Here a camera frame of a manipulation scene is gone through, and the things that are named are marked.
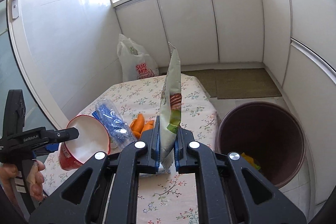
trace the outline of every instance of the brown trash bin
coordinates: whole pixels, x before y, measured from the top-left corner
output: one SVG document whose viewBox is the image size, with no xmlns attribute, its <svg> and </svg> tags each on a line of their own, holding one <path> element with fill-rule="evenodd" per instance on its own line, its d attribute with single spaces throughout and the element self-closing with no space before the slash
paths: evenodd
<svg viewBox="0 0 336 224">
<path fill-rule="evenodd" d="M 306 143 L 296 118 L 268 102 L 249 102 L 222 120 L 215 140 L 217 153 L 237 152 L 253 157 L 276 187 L 290 182 L 305 158 Z"/>
</svg>

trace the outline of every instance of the white plastic bag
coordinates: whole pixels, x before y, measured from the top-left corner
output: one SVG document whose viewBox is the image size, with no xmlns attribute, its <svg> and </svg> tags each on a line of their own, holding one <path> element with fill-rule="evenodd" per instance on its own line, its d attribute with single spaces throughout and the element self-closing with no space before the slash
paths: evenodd
<svg viewBox="0 0 336 224">
<path fill-rule="evenodd" d="M 117 55 L 123 71 L 123 82 L 159 75 L 155 60 L 143 46 L 120 34 Z"/>
</svg>

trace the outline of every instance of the white cabinet door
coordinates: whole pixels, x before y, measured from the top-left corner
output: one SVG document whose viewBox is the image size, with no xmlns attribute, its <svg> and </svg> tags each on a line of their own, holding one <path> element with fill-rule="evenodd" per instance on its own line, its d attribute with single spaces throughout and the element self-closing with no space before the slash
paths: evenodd
<svg viewBox="0 0 336 224">
<path fill-rule="evenodd" d="M 261 0 L 213 0 L 220 62 L 262 62 Z"/>
<path fill-rule="evenodd" d="M 123 34 L 144 46 L 159 67 L 168 67 L 170 54 L 157 0 L 136 0 L 116 10 Z"/>
<path fill-rule="evenodd" d="M 264 64 L 282 85 L 291 42 L 289 0 L 262 0 L 264 11 Z"/>
<path fill-rule="evenodd" d="M 335 72 L 310 50 L 292 42 L 283 90 L 299 115 L 311 149 L 319 204 L 336 184 Z"/>
<path fill-rule="evenodd" d="M 336 69 L 336 0 L 291 0 L 292 37 Z"/>
<path fill-rule="evenodd" d="M 167 39 L 181 65 L 217 63 L 218 44 L 211 0 L 159 0 Z"/>
</svg>

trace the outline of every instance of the finger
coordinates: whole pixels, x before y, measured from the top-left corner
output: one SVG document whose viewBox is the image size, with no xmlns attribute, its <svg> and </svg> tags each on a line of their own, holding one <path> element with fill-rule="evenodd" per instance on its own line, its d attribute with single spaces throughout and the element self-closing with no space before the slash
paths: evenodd
<svg viewBox="0 0 336 224">
<path fill-rule="evenodd" d="M 17 167 L 13 164 L 4 164 L 0 167 L 0 179 L 3 185 L 3 190 L 12 204 L 16 204 L 16 198 L 10 183 L 10 179 L 17 176 Z"/>
<path fill-rule="evenodd" d="M 35 198 L 37 201 L 42 201 L 43 200 L 43 194 L 38 194 L 38 195 L 32 195 L 33 198 Z"/>
<path fill-rule="evenodd" d="M 36 183 L 35 175 L 38 171 L 39 171 L 39 164 L 38 164 L 37 161 L 34 161 L 32 167 L 30 169 L 30 172 L 29 172 L 29 174 L 26 178 L 26 181 L 29 182 L 31 185 Z"/>
<path fill-rule="evenodd" d="M 36 162 L 39 164 L 39 171 L 42 171 L 45 169 L 45 165 L 41 161 L 36 160 Z"/>
<path fill-rule="evenodd" d="M 4 164 L 0 168 L 0 179 L 4 182 L 17 176 L 17 167 L 14 164 Z"/>
<path fill-rule="evenodd" d="M 31 186 L 30 195 L 39 195 L 42 194 L 43 189 L 41 184 L 34 184 Z"/>
<path fill-rule="evenodd" d="M 41 172 L 37 172 L 35 175 L 35 180 L 37 184 L 42 184 L 44 183 L 44 177 Z"/>
</svg>

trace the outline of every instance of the carrot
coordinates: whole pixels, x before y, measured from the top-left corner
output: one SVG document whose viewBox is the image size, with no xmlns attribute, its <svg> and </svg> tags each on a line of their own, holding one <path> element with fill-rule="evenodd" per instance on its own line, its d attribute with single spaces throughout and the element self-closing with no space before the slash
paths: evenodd
<svg viewBox="0 0 336 224">
<path fill-rule="evenodd" d="M 141 113 L 139 113 L 137 119 L 134 121 L 134 124 L 132 126 L 132 131 L 141 132 L 144 125 L 145 118 Z"/>
<path fill-rule="evenodd" d="M 134 119 L 134 120 L 131 122 L 131 124 L 130 124 L 130 126 L 129 126 L 130 129 L 132 129 L 132 127 L 134 126 L 135 121 L 136 121 L 136 119 Z"/>
<path fill-rule="evenodd" d="M 142 132 L 146 131 L 146 130 L 149 130 L 149 129 L 153 129 L 154 128 L 154 120 L 150 120 L 149 122 L 147 122 L 144 126 L 143 126 L 143 129 L 141 131 L 141 134 Z"/>
<path fill-rule="evenodd" d="M 139 132 L 137 132 L 137 131 L 132 131 L 132 133 L 133 133 L 133 135 L 135 136 L 135 138 L 140 139 L 141 134 L 140 134 Z"/>
</svg>

